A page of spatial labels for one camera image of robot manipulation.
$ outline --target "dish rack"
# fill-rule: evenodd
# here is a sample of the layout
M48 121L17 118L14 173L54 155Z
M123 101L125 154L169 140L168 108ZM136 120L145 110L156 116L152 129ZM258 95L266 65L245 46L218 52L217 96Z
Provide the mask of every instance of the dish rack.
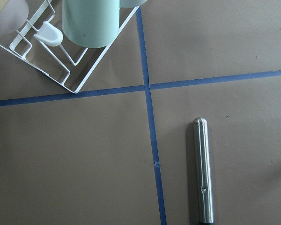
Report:
M16 37L12 37L11 42L0 43L0 47L38 69L69 92L76 94L112 43L100 49L88 49L72 43L65 35L59 45L50 45L42 38L37 38L41 29L51 29L52 34L56 35L58 32L61 33L61 4L62 0L44 0L34 15L27 19L22 29L11 35ZM119 33L138 8L121 9Z

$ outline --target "metal cylinder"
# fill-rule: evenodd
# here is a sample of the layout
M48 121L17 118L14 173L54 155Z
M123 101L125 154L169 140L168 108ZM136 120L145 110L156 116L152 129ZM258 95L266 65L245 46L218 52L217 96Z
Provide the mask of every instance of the metal cylinder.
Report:
M206 119L196 118L193 121L193 133L197 166L199 221L200 224L213 224L214 206Z

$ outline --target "blue tape line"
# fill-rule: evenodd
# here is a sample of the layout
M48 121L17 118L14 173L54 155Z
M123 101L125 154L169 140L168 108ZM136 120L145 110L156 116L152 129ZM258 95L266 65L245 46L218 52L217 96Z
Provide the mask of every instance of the blue tape line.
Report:
M136 91L144 91L144 86L132 86L132 87L123 87L123 88L111 88L111 89L103 89L103 90L90 90L90 91L82 91L78 94L58 94L58 95L47 95L47 96L38 96L38 97L26 97L26 98L18 98L18 99L10 99L10 100L1 100L0 106L8 106L8 105L20 105L20 104L29 104L29 103L37 103L37 102L49 102L49 101L57 101L64 99L72 99L72 98L84 98L84 97L92 97L92 96L101 96L101 95L111 95L111 94L119 94L119 93L127 93L127 92L136 92Z
M154 171L155 171L160 221L161 221L161 225L166 225L167 219L165 215L163 185L162 185L161 171L159 166L156 129L155 129L155 122L154 122L154 114L153 114L152 96L150 91L149 70L148 70L148 61L147 61L147 54L146 54L145 35L144 35L144 29L142 24L141 8L139 8L136 11L136 22L137 22L137 29L138 29L139 42L140 42L141 63L142 63L143 78L144 78L144 85L145 85L145 94L146 94L147 112L148 112L148 120L149 120L149 128L150 128L151 147L152 147L152 154L153 154L153 161L154 161Z
M200 84L208 84L208 83L221 83L221 82L230 82L230 81L249 80L255 78L265 78L265 77L272 77L272 76L281 76L281 70L275 72L262 72L262 73L254 73L254 74L211 77L211 78L203 78L203 79L195 79L195 80L187 80L187 81L155 83L155 84L151 84L151 89L156 90L156 89L164 89L164 88L176 88L176 87L184 87L184 86L192 86L192 85L200 85Z

